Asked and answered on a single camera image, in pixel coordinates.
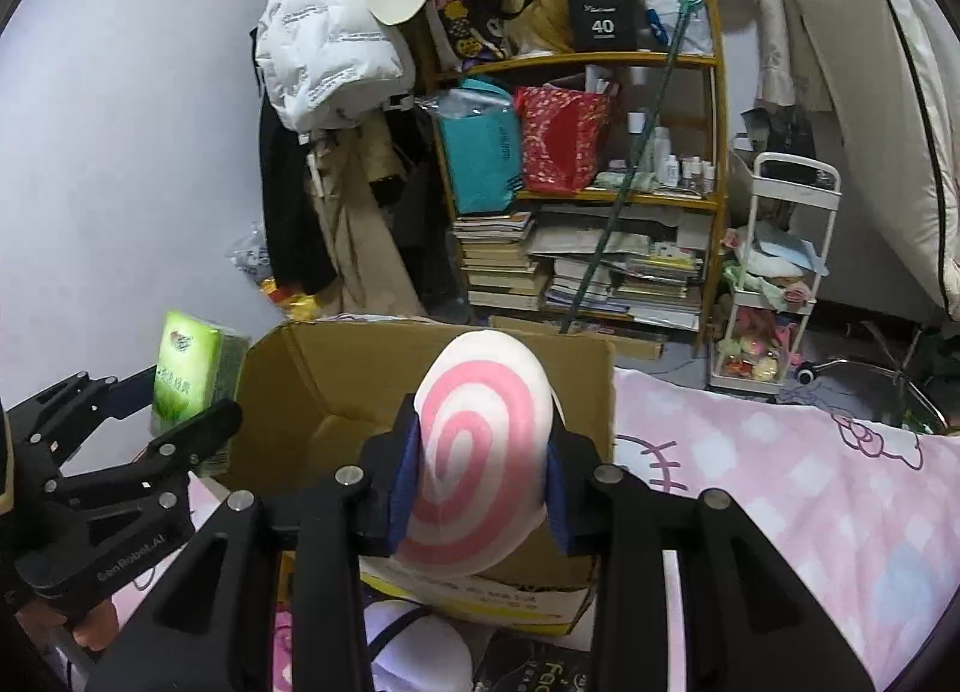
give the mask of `blue gripper pad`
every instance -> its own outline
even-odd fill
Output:
[[[414,510],[416,488],[419,484],[419,455],[421,455],[419,415],[411,412],[410,419],[403,443],[403,455],[400,457],[400,467],[397,467],[397,474],[390,489],[390,507],[387,513],[387,545],[390,553],[395,553],[400,546],[400,541],[407,537],[407,523]]]
[[[550,534],[560,546],[564,555],[570,553],[570,527],[566,522],[566,489],[563,485],[563,468],[560,455],[553,441],[547,445],[546,483],[544,484],[544,503]]]

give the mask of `bottle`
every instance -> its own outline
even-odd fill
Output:
[[[693,164],[690,169],[693,179],[690,181],[690,190],[694,190],[697,193],[700,193],[704,190],[704,163],[700,160],[700,156],[693,157]]]
[[[704,193],[712,193],[716,187],[716,169],[709,161],[704,161]]]
[[[680,182],[680,187],[691,190],[693,188],[693,158],[684,158],[682,168],[683,181]]]
[[[640,137],[647,127],[647,113],[627,113],[627,131]],[[647,146],[643,149],[640,163],[637,165],[637,177],[646,179],[654,173],[654,137],[648,137]]]
[[[666,160],[666,180],[664,185],[671,188],[680,187],[680,162],[677,157],[670,155]]]
[[[670,158],[670,130],[664,126],[654,129],[654,171],[656,180],[666,185],[666,163]]]

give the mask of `black box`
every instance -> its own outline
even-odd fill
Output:
[[[568,0],[578,53],[637,49],[637,0]]]
[[[589,652],[498,631],[473,677],[473,692],[584,692]]]

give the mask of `white wall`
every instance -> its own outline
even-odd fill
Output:
[[[155,360],[182,308],[280,315],[224,251],[260,217],[248,31],[266,0],[24,0],[0,36],[0,397]],[[73,465],[146,441],[102,428]]]

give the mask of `chair wheel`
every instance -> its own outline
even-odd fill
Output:
[[[797,380],[800,381],[801,385],[809,385],[816,380],[816,378],[817,371],[813,368],[813,364],[805,361],[800,365],[800,369],[797,370]]]

